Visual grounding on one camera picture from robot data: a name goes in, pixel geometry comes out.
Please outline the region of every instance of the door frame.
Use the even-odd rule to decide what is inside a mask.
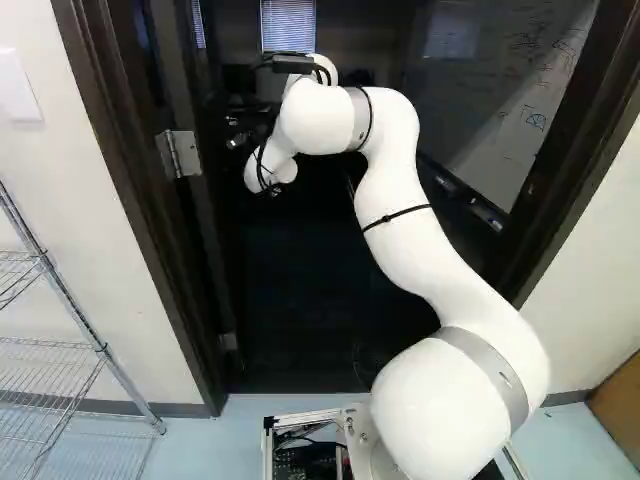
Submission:
[[[219,345],[203,344],[215,328],[207,325],[202,286],[189,275],[198,259],[182,231],[179,200],[158,171],[158,153],[145,135],[154,119],[137,102],[148,92],[141,88],[144,72],[136,72],[135,59],[129,58],[135,49],[125,48],[132,39],[112,23],[126,17],[113,11],[124,11],[125,3],[52,0],[113,182],[200,393],[212,414],[219,415],[227,398],[226,379]],[[482,272],[516,306],[568,236],[570,229],[562,227],[580,216],[630,129],[628,119],[640,111],[640,102],[629,103],[639,79],[640,52],[634,52],[634,45],[640,45],[639,5],[640,0],[600,2],[512,221],[494,261]],[[585,182],[594,185],[588,197],[581,188]]]
[[[52,0],[62,41],[96,139],[205,406],[227,400],[218,326],[203,285],[180,197],[151,133],[161,128],[143,71],[128,2]]]

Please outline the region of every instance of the metal wire shelving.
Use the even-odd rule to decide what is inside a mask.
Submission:
[[[104,366],[91,345],[0,337],[0,478],[32,478]]]
[[[28,252],[0,251],[0,310],[40,276],[40,258]]]
[[[78,412],[38,480],[137,480],[158,438],[141,417]]]
[[[1,180],[0,208],[26,249],[0,251],[0,310],[42,276],[85,338],[0,336],[0,479],[137,480],[164,423],[91,325]],[[104,369],[142,416],[77,412]]]

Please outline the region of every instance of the light blue floor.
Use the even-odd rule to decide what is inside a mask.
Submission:
[[[640,479],[584,403],[540,409],[512,442],[532,480]]]
[[[268,415],[342,407],[360,395],[232,396],[217,420],[169,419],[143,480],[259,480],[260,432]],[[620,479],[640,475],[583,404],[540,410],[515,436],[532,480]],[[508,464],[498,462],[507,480]]]

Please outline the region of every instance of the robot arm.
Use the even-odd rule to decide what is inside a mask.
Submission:
[[[549,364],[527,322],[442,231],[418,180],[418,134],[415,109],[397,91],[295,78],[262,163],[268,182],[288,182],[297,152],[359,150],[367,158],[355,194],[367,244],[387,277],[429,302],[442,323],[380,372],[371,414],[412,480],[472,478],[542,403]],[[256,158],[245,169],[254,192],[261,189]]]

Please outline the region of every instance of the wire shelf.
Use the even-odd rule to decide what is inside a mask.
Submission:
[[[100,373],[85,343],[0,337],[0,478],[33,478]]]
[[[38,480],[137,480],[157,438],[144,417],[76,413]]]
[[[42,273],[41,257],[0,250],[0,310],[16,299]]]

